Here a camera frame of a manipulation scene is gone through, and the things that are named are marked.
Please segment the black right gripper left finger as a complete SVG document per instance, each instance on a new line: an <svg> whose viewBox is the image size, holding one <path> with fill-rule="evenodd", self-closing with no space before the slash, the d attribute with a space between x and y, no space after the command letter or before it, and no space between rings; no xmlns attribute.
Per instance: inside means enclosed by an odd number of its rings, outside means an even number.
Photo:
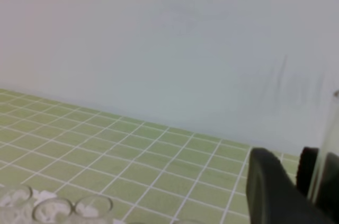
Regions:
<svg viewBox="0 0 339 224"><path fill-rule="evenodd" d="M297 190L279 159L265 148L251 150L246 197L251 223L334 223Z"/></svg>

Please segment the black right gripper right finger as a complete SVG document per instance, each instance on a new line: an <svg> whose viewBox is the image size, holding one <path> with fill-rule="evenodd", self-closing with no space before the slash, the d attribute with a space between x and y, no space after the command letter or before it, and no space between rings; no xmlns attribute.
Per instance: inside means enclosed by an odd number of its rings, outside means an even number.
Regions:
<svg viewBox="0 0 339 224"><path fill-rule="evenodd" d="M299 158L296 174L296 188L307 196L311 179L316 166L318 148L305 147ZM325 158L323 171L318 175L318 191L315 207L334 223L338 223L338 155L328 152Z"/></svg>

